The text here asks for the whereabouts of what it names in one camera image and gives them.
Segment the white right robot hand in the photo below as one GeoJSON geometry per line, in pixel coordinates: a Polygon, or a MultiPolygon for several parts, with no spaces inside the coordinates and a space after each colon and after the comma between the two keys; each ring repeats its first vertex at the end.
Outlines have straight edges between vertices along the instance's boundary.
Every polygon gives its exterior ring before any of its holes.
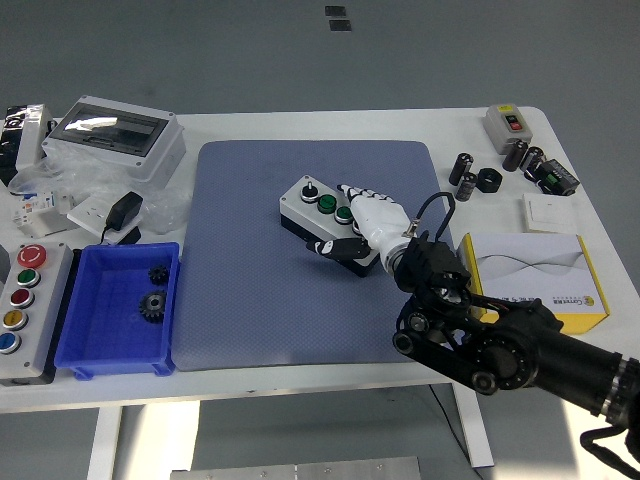
{"type": "Polygon", "coordinates": [[[308,250],[334,260],[362,259],[376,251],[387,263],[405,253],[410,243],[407,230],[411,221],[399,203],[370,189],[340,184],[338,190],[349,201],[361,236],[310,241],[306,245],[308,250]]]}

